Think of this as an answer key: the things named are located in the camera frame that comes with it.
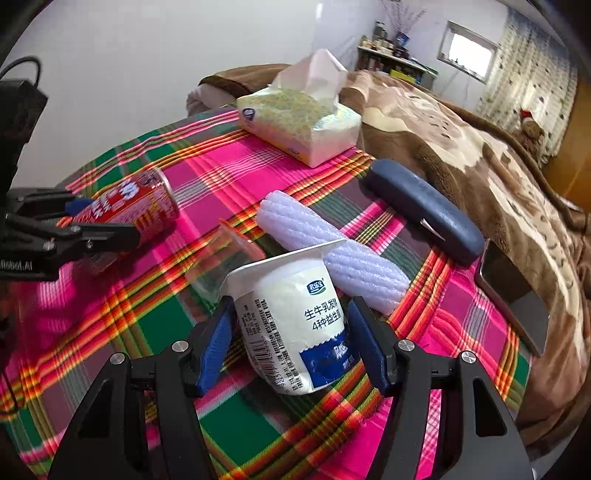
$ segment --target tissue box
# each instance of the tissue box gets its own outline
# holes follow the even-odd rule
[[[357,142],[361,116],[338,102],[347,70],[326,49],[280,72],[267,88],[236,101],[244,130],[309,167]]]
[[[266,88],[236,104],[244,130],[312,168],[354,146],[361,127],[361,116],[345,105],[330,113],[294,90]]]

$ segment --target bed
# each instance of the bed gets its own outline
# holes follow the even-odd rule
[[[265,87],[282,68],[220,72],[201,87],[237,98]],[[420,87],[354,72],[340,101],[363,116],[358,146],[399,161],[465,211],[547,304],[548,351],[533,361],[517,423],[532,451],[549,451],[576,428],[590,402],[589,215],[552,191],[511,135]]]
[[[266,86],[283,67],[241,69],[239,79],[224,72],[206,83],[235,97],[240,89]],[[226,106],[115,147],[64,182],[76,193],[96,196],[134,171],[159,166],[182,199],[181,218],[152,248],[135,252],[103,277],[68,265],[58,282],[20,286],[20,343],[7,368],[19,411],[2,421],[37,476],[46,476],[76,406],[112,353],[158,353],[203,320],[184,273],[219,218],[268,255],[282,252],[254,220],[258,203],[277,189],[413,279],[399,308],[384,320],[431,353],[477,353],[527,445],[543,451],[574,429],[588,402],[585,216],[560,203],[510,138],[404,82],[357,72],[341,102],[363,115],[363,149],[352,148],[317,169],[240,130],[237,112]],[[360,188],[373,157],[393,158],[429,181],[522,269],[551,307],[544,358],[532,358],[474,285],[475,264],[455,265],[419,229]],[[7,410],[7,386],[0,392]],[[434,392],[418,478],[429,476],[433,466],[440,401]],[[390,408],[361,362],[326,390],[276,395],[254,374],[239,335],[217,386],[196,402],[221,478],[364,478]],[[148,441],[158,467],[155,418],[149,404]]]

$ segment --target white wall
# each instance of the white wall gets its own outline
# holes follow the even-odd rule
[[[493,43],[501,39],[508,10],[496,0],[411,0],[427,9],[409,33],[411,56],[439,72],[433,92],[468,110],[474,110],[485,85],[437,59],[447,22],[455,22]]]
[[[316,6],[55,0],[7,59],[38,55],[49,96],[13,185],[53,186],[109,148],[185,117],[187,94],[208,74],[308,55]],[[12,77],[32,74],[21,66]]]
[[[312,50],[328,48],[349,70],[357,63],[357,46],[362,35],[371,38],[375,21],[384,13],[376,0],[320,0]]]

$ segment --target blue label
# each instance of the blue label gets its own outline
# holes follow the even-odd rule
[[[349,346],[343,330],[330,340],[300,352],[314,388],[322,387],[342,377],[358,360],[359,355]]]
[[[252,120],[253,118],[255,118],[255,109],[254,108],[245,108],[242,111],[242,115],[244,115],[244,118],[246,118],[247,120]]]
[[[308,283],[306,288],[308,289],[308,293],[310,295],[318,295],[319,293],[326,291],[326,287],[324,286],[324,282],[322,280],[314,280]]]

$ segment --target smartphone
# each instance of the smartphone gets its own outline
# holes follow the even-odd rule
[[[475,280],[532,353],[542,356],[548,336],[548,309],[515,264],[490,239],[486,240]]]

